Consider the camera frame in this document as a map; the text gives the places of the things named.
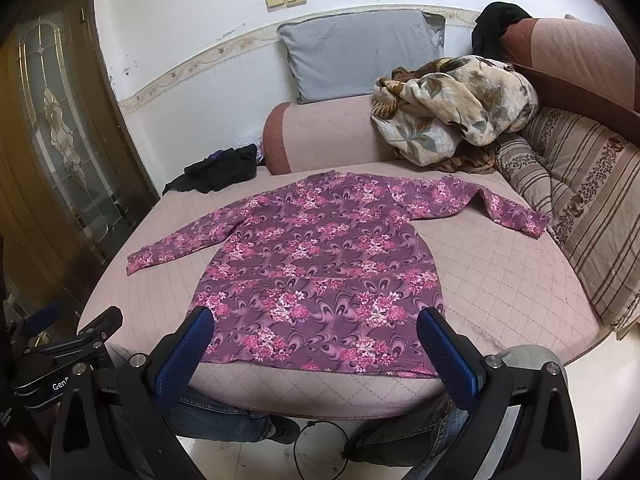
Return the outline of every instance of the wooden door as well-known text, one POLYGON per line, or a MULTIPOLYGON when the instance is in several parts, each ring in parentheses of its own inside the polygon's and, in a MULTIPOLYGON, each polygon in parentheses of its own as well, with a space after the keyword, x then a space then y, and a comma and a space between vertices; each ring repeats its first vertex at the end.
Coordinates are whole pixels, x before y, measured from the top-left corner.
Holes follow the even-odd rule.
POLYGON ((33 0, 0 48, 5 272, 32 310, 61 303, 65 334, 157 200, 111 107, 87 2, 33 0))

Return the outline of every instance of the metal screw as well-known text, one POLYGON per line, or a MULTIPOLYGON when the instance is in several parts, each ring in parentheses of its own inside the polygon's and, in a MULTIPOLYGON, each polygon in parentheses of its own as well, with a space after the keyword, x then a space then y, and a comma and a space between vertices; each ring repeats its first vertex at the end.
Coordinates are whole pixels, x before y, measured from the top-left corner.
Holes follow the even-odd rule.
POLYGON ((84 363, 76 363, 73 368, 71 368, 71 373, 73 375, 82 375, 86 370, 86 364, 84 363))
POLYGON ((558 375, 561 372, 560 367, 556 363, 547 363, 546 371, 551 375, 558 375))
POLYGON ((144 363, 146 363, 146 355, 144 354, 135 354, 129 359, 129 364, 134 368, 140 368, 144 363))
POLYGON ((502 359, 500 359, 497 355, 488 355, 484 358, 489 368, 493 368, 497 370, 502 366, 502 359))

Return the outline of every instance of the brown cloth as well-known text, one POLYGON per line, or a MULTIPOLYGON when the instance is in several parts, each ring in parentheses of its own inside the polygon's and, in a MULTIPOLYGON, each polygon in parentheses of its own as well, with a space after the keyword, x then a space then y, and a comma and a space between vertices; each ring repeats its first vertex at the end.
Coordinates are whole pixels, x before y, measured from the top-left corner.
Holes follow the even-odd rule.
POLYGON ((486 146, 474 146, 468 142, 460 142, 454 156, 433 164, 429 169, 444 173, 455 173, 456 171, 478 174, 495 173, 495 149, 495 140, 486 146))
POLYGON ((391 79, 406 83, 411 79, 420 79, 427 74, 433 74, 435 72, 446 72, 447 64, 454 59, 453 57, 441 57, 440 59, 434 59, 427 64, 422 65, 417 70, 407 70, 403 66, 399 66, 391 71, 391 79))

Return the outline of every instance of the floor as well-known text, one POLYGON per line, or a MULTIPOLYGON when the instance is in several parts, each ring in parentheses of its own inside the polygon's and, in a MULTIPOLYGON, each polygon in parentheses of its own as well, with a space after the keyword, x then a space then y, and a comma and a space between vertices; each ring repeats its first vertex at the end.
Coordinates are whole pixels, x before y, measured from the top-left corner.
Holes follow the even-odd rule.
MULTIPOLYGON (((640 414, 640 326, 622 341, 609 336, 567 367, 569 390, 580 437, 582 480, 597 480, 616 455, 640 414)), ((296 419, 300 426, 304 419, 296 419)), ((353 433, 358 421, 338 421, 353 433)), ((296 480, 293 446, 270 440, 257 444, 181 438, 208 480, 296 480)), ((329 424, 309 428, 300 437, 298 460, 305 480, 330 480, 342 468, 344 437, 329 424)), ((340 480, 396 480, 408 468, 350 462, 340 480)))

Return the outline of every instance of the dark green cloth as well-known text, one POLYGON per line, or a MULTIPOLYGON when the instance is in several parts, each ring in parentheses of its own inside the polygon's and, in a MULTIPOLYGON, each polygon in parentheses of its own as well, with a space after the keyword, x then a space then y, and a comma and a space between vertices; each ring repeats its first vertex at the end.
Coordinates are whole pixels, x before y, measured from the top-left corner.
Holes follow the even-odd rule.
POLYGON ((505 2, 487 5, 476 19, 476 28, 471 33, 471 47, 474 56, 500 59, 500 37, 509 25, 530 16, 521 7, 505 2))

